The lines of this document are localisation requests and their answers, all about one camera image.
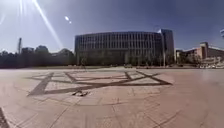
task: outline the distant building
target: distant building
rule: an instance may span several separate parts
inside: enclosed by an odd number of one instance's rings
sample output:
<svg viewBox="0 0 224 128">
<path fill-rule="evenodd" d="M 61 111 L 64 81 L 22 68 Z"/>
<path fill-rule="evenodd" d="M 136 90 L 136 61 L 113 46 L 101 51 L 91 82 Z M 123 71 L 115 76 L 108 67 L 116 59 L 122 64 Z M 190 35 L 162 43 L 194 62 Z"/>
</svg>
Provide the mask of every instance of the distant building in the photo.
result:
<svg viewBox="0 0 224 128">
<path fill-rule="evenodd" d="M 77 65 L 145 64 L 174 56 L 171 30 L 156 32 L 107 32 L 78 35 L 75 38 Z"/>
<path fill-rule="evenodd" d="M 220 31 L 220 33 L 221 33 L 221 36 L 224 38 L 224 29 L 222 29 L 222 30 Z"/>
<path fill-rule="evenodd" d="M 185 51 L 176 50 L 176 60 L 180 57 L 180 54 L 199 58 L 202 63 L 216 63 L 224 60 L 224 49 L 209 46 L 208 42 L 200 43 L 200 47 L 197 48 L 192 48 Z"/>
</svg>

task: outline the plaza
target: plaza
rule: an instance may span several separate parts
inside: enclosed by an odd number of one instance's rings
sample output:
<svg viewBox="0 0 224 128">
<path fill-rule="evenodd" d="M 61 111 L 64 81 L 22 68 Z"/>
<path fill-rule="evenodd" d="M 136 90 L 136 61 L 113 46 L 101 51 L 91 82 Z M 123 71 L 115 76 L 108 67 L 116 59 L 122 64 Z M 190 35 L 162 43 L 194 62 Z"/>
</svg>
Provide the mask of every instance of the plaza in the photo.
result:
<svg viewBox="0 0 224 128">
<path fill-rule="evenodd" d="M 222 70 L 1 70 L 6 128 L 223 128 Z"/>
</svg>

